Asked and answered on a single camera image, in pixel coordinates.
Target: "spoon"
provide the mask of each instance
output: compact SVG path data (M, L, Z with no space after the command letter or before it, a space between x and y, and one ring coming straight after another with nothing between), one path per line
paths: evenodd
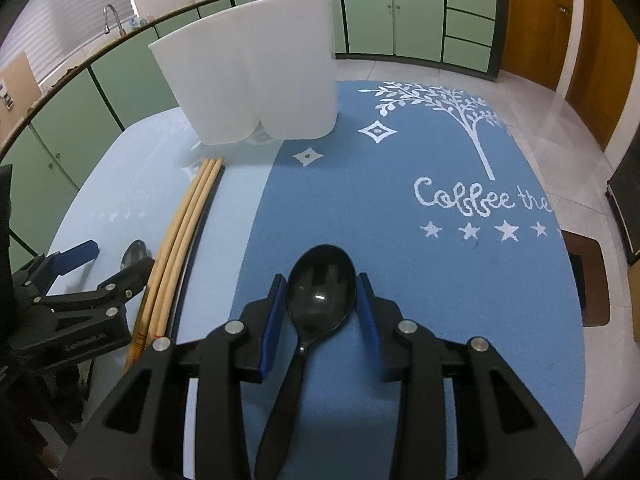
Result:
M309 351L344 324L355 298L355 269L347 253L338 247L316 246L291 269L287 309L298 344L258 446L255 480L275 480L282 469L298 415Z
M122 262L120 263L120 270L132 266L142 258L146 258L148 255L149 253L146 250L146 245L142 240L133 241L131 245L127 247L127 250L124 251Z

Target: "spoon handle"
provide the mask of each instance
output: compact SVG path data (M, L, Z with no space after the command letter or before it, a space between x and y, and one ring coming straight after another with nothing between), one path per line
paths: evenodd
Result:
M275 480L284 465L298 417L305 364L306 351L298 345L258 446L255 480Z

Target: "white blind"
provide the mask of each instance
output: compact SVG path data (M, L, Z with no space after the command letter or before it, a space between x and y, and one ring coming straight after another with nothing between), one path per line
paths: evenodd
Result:
M30 0L0 46L0 70L25 52L38 82L104 31L102 10L113 4L122 23L134 15L130 0ZM110 27L115 19L109 10Z

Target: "tile floor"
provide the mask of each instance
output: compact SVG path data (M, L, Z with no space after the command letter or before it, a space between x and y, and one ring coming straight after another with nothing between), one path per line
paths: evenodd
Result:
M584 329L586 390L575 448L585 473L622 432L640 401L640 348L633 341L626 260L604 191L612 169L596 140L564 99L501 72L496 83L390 62L338 60L343 80L392 80L451 86L482 96L500 115L533 168L562 229L599 241L611 320Z

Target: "wall socket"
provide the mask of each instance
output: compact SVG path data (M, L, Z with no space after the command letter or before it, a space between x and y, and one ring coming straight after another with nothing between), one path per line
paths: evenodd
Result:
M9 95L9 91L6 88L4 79L0 79L0 100L2 100L7 110L11 110L11 108L14 106L14 100Z

